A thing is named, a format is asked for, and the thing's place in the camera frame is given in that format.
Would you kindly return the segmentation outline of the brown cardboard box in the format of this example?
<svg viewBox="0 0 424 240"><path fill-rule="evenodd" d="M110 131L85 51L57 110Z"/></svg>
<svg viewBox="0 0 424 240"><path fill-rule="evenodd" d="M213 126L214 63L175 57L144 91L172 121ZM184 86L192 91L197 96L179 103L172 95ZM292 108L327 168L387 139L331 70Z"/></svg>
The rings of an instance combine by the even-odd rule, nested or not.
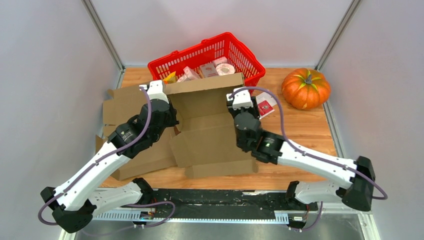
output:
<svg viewBox="0 0 424 240"><path fill-rule="evenodd" d="M227 94L244 86L242 73L168 84L164 92L176 109L179 134L170 147L190 179L258 172L257 161L236 144Z"/></svg>

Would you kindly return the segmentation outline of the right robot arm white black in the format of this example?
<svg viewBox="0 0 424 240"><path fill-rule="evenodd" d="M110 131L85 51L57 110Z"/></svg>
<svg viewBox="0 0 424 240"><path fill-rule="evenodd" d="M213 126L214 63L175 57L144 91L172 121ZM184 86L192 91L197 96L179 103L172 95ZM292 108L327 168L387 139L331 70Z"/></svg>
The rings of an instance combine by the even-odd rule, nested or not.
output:
<svg viewBox="0 0 424 240"><path fill-rule="evenodd" d="M234 120L236 145L243 152L262 163L296 167L326 179L290 182L285 195L289 208L296 210L303 204L341 201L358 211L371 210L376 176L369 158L335 157L286 140L262 128L254 97L229 93L226 98Z"/></svg>

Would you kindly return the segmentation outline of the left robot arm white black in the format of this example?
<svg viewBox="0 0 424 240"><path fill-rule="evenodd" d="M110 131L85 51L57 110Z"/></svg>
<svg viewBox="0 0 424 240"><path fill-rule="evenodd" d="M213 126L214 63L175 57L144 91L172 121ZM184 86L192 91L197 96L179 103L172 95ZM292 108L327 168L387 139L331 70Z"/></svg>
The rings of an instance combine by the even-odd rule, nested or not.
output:
<svg viewBox="0 0 424 240"><path fill-rule="evenodd" d="M153 189L143 178L107 191L96 189L115 170L157 142L166 128L177 125L176 114L169 99L150 99L140 114L115 129L98 153L73 177L58 187L41 191L44 205L38 211L38 220L75 233L94 217L118 207L158 206L159 202L153 202Z"/></svg>

